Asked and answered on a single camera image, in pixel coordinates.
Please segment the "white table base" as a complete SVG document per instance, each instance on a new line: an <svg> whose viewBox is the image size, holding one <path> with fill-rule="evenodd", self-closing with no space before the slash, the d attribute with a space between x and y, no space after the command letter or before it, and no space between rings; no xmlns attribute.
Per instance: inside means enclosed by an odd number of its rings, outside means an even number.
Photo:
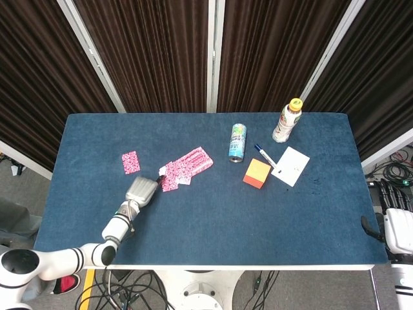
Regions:
<svg viewBox="0 0 413 310"><path fill-rule="evenodd" d="M182 266L149 266L156 282L166 294L166 306L175 310L233 310L233 297L238 281L246 271L268 272L265 281L256 280L262 291L254 289L251 310L264 310L265 300L275 286L281 271L368 271L375 298L375 310L380 310L372 265L257 265L206 266L186 270Z"/></svg>

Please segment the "blue and white marker pen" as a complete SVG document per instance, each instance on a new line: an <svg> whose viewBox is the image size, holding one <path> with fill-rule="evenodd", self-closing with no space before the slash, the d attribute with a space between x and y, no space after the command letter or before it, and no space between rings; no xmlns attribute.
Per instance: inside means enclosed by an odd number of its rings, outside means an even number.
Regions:
<svg viewBox="0 0 413 310"><path fill-rule="evenodd" d="M266 161L270 164L270 166L276 171L281 172L277 166L277 163L258 145L255 144L254 148L266 159Z"/></svg>

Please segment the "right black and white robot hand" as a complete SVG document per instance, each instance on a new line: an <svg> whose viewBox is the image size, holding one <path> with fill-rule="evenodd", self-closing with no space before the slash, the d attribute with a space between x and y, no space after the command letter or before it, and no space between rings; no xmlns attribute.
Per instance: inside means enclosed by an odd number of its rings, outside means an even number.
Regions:
<svg viewBox="0 0 413 310"><path fill-rule="evenodd" d="M373 230L365 216L364 232L384 243L390 260L413 260L413 201L407 194L382 179L373 182L378 190L381 212L376 214L379 231Z"/></svg>

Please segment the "dark brown curtain panel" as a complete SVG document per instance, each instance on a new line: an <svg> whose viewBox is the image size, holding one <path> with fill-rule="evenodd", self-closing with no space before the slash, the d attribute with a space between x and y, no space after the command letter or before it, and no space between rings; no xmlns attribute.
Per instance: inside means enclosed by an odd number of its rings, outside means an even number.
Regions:
<svg viewBox="0 0 413 310"><path fill-rule="evenodd" d="M348 116L361 160L413 128L413 0L366 0L305 101Z"/></svg>
<svg viewBox="0 0 413 310"><path fill-rule="evenodd" d="M74 0L127 112L205 112L208 0Z"/></svg>
<svg viewBox="0 0 413 310"><path fill-rule="evenodd" d="M0 0L0 140L54 169L66 119L115 112L56 0Z"/></svg>
<svg viewBox="0 0 413 310"><path fill-rule="evenodd" d="M300 97L351 0L226 0L218 112Z"/></svg>

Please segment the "blue green drink can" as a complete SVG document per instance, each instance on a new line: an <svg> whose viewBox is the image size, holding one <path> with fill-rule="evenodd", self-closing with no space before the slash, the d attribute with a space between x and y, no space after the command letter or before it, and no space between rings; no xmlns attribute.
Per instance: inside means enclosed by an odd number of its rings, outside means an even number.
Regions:
<svg viewBox="0 0 413 310"><path fill-rule="evenodd" d="M247 127L241 123L234 124L232 127L228 150L228 158L231 162L239 163L243 161L246 137Z"/></svg>

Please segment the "pink patterned packet stack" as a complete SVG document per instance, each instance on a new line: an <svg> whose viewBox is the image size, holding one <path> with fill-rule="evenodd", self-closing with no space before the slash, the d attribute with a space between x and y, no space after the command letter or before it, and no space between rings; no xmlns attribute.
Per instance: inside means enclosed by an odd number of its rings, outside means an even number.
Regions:
<svg viewBox="0 0 413 310"><path fill-rule="evenodd" d="M198 147L181 158L171 161L159 169L163 176L161 187L163 192L173 191L179 185L190 185L191 179L213 165L212 158Z"/></svg>

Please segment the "small pink patterned packet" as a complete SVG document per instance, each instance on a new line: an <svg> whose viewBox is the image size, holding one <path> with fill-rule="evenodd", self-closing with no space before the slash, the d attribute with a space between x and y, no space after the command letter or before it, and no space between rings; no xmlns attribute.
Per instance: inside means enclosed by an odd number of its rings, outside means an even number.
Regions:
<svg viewBox="0 0 413 310"><path fill-rule="evenodd" d="M141 170L137 152L135 150L123 154L121 159L125 174L132 174Z"/></svg>

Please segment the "orange yellow block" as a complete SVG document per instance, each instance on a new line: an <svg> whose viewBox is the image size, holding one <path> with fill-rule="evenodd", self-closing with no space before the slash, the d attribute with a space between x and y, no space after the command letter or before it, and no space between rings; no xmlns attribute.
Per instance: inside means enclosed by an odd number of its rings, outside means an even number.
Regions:
<svg viewBox="0 0 413 310"><path fill-rule="evenodd" d="M267 179L270 170L270 165L252 158L250 165L248 166L248 169L244 175L243 182L257 189L261 189Z"/></svg>

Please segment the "aluminium frame post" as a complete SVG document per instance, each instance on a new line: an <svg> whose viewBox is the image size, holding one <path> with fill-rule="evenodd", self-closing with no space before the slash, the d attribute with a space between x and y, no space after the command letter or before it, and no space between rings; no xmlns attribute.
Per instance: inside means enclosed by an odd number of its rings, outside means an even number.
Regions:
<svg viewBox="0 0 413 310"><path fill-rule="evenodd" d="M9 146L7 143L0 139L0 151L4 153L6 156L16 160L17 162L23 164L28 169L38 173L39 175L43 176L44 178L51 180L52 179L52 172L34 160L30 159L28 156L25 156L22 152L14 149L13 147Z"/></svg>
<svg viewBox="0 0 413 310"><path fill-rule="evenodd" d="M413 143L413 128L400 135L394 141L385 145L383 148L379 149L373 155L369 156L367 159L361 162L362 169L369 168L372 165L375 165L379 161L383 160L387 156L390 156L394 152L402 149L408 144Z"/></svg>
<svg viewBox="0 0 413 310"><path fill-rule="evenodd" d="M206 112L217 112L225 0L208 0Z"/></svg>
<svg viewBox="0 0 413 310"><path fill-rule="evenodd" d="M353 24L355 18L358 16L360 10L363 8L366 0L351 0L350 4L348 5L343 17L341 18L340 22L338 23L335 31L332 34L330 41L326 49L324 50L319 62L317 63L315 69L312 72L307 84L302 91L300 98L305 101L308 98L308 95L311 93L312 89L318 82L320 76L324 72L325 68L327 67L328 63L332 59L332 56L336 52L338 46L340 45L341 41L343 40L344 36L348 32L349 28Z"/></svg>
<svg viewBox="0 0 413 310"><path fill-rule="evenodd" d="M91 63L110 100L118 113L126 113L116 87L99 55L96 45L83 21L74 0L56 0L77 40Z"/></svg>

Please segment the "white bottle with yellow cap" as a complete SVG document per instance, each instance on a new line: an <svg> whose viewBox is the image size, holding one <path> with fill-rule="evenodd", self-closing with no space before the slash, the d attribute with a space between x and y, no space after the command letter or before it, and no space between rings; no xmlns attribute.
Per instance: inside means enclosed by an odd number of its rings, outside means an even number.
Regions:
<svg viewBox="0 0 413 310"><path fill-rule="evenodd" d="M288 140L292 129L301 117L302 107L303 101L299 98L291 99L290 103L284 106L278 123L272 133L272 138L276 142L284 143Z"/></svg>

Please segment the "white blank card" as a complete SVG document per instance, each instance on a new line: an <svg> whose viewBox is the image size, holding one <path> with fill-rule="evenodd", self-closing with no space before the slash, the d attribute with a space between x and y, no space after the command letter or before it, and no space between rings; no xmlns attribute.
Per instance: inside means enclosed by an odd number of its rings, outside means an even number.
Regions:
<svg viewBox="0 0 413 310"><path fill-rule="evenodd" d="M304 171L310 158L292 147L287 147L277 163L277 167L272 170L271 175L293 187L301 173Z"/></svg>

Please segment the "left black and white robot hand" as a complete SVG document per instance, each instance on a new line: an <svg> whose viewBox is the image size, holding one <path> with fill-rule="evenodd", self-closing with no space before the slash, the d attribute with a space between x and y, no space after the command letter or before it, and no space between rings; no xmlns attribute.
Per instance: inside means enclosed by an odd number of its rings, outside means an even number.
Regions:
<svg viewBox="0 0 413 310"><path fill-rule="evenodd" d="M139 208L147 206L164 178L164 175L160 175L157 180L138 176L127 190L125 199L137 203Z"/></svg>

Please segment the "blue felt table mat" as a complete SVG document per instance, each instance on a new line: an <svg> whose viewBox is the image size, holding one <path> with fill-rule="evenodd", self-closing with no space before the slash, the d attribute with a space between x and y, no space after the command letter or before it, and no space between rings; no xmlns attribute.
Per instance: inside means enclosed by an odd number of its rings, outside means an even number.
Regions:
<svg viewBox="0 0 413 310"><path fill-rule="evenodd" d="M285 144L272 139L276 113L72 114L61 139L38 251L102 240L133 174L122 155L136 151L140 175L202 147L213 165L190 185L159 191L134 221L116 255L119 265L371 265L383 264L382 243L360 218L376 217L348 117L306 113ZM242 162L228 158L232 127L247 127ZM292 147L310 158L293 187L271 172L261 189L243 182L252 158L270 165Z"/></svg>

